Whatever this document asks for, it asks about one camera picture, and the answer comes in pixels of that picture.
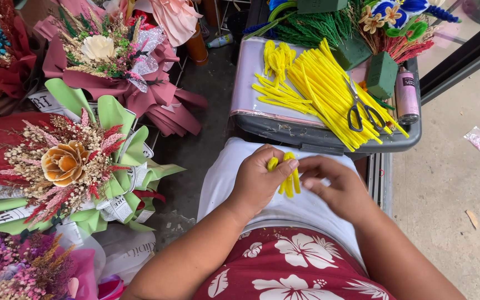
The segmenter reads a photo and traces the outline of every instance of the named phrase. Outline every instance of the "person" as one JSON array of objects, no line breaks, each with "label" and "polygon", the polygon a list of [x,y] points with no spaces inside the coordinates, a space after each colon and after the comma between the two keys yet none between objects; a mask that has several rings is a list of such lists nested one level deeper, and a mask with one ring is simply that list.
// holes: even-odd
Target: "person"
[{"label": "person", "polygon": [[[283,161],[288,151],[299,160]],[[272,157],[280,164],[269,172]],[[296,168],[301,193],[288,199],[276,190]],[[121,300],[465,299],[345,156],[230,139],[199,205],[197,224],[146,263]]]}]

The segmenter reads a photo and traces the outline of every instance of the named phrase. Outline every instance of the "dried leaf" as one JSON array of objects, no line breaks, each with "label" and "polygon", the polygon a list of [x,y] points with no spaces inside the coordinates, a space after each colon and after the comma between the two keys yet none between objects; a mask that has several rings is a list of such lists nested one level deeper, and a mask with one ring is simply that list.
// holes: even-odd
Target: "dried leaf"
[{"label": "dried leaf", "polygon": [[474,226],[475,229],[479,227],[479,222],[477,222],[477,217],[471,210],[466,210],[466,215],[470,218],[471,224]]}]

